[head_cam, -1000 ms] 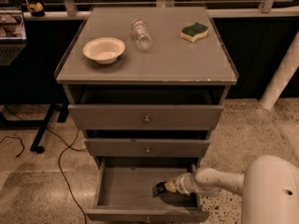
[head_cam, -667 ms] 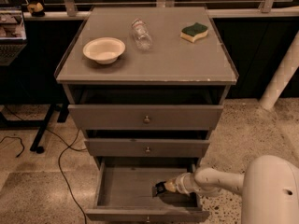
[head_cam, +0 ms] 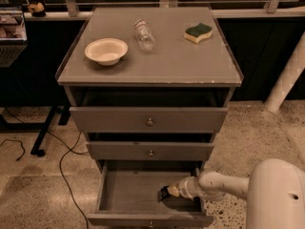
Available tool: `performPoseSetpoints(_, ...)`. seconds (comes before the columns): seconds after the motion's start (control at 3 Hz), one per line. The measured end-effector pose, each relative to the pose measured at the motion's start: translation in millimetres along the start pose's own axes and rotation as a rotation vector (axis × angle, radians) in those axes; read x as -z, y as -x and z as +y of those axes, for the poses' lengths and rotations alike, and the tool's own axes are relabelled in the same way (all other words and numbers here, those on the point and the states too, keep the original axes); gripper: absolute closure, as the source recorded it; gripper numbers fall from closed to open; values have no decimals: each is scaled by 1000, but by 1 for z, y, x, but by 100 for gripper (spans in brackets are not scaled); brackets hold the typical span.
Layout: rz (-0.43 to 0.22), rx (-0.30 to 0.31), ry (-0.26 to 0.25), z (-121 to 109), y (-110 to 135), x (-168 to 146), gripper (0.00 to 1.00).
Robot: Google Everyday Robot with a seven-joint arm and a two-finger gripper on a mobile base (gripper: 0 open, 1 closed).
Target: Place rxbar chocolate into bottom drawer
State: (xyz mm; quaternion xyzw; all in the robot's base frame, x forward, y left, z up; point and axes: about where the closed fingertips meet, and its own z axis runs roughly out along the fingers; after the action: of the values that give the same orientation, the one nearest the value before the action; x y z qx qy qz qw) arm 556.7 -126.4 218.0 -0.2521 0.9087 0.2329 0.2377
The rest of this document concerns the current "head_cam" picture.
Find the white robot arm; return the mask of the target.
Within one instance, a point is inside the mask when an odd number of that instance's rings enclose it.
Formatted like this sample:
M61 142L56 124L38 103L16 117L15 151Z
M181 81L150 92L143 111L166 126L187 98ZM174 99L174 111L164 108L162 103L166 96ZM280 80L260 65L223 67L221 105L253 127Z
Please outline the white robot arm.
M218 201L226 194L247 202L247 229L305 229L305 173L281 159L266 159L248 178L205 170L162 189L162 197Z

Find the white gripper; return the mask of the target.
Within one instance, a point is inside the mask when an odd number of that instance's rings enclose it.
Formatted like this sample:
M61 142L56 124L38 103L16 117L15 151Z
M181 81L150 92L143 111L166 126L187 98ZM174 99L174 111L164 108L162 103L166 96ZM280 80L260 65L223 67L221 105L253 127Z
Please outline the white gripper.
M183 198L194 199L201 198L203 195L203 190L200 188L196 177L183 178L181 181L173 183L167 190L171 196L176 198L181 196Z

